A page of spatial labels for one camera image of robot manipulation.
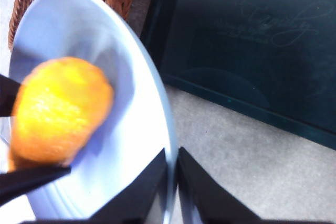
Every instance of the white bowl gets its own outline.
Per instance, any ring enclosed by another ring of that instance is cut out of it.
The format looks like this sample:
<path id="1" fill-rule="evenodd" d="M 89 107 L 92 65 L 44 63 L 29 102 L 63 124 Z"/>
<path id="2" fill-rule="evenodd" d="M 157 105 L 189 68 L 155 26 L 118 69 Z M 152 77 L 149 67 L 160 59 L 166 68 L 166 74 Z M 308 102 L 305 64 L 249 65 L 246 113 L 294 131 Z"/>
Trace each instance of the white bowl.
<path id="1" fill-rule="evenodd" d="M 36 217 L 90 217 L 165 148 L 168 223 L 177 143 L 164 86 L 146 49 L 102 0 L 34 0 L 15 36 L 9 76 L 21 82 L 39 63 L 63 56 L 100 67 L 115 88 L 115 103 L 72 173 L 28 195 Z"/>

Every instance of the dark green tray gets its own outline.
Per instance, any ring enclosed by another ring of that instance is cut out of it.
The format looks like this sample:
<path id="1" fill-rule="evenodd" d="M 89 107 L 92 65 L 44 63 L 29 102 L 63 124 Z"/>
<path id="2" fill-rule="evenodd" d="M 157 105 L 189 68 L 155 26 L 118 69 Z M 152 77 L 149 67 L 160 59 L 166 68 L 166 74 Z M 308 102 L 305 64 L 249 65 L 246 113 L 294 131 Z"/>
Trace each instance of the dark green tray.
<path id="1" fill-rule="evenodd" d="M 336 149 L 336 0 L 152 0 L 163 81 Z"/>

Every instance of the orange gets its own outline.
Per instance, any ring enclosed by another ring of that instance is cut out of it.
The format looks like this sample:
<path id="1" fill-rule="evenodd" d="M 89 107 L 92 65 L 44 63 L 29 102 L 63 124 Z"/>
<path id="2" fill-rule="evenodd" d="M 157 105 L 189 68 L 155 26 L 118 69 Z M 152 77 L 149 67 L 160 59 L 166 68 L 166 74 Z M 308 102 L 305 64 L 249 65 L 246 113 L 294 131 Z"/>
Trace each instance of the orange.
<path id="1" fill-rule="evenodd" d="M 85 60 L 38 65 L 14 103 L 9 170 L 69 164 L 109 114 L 113 94 L 104 73 Z"/>

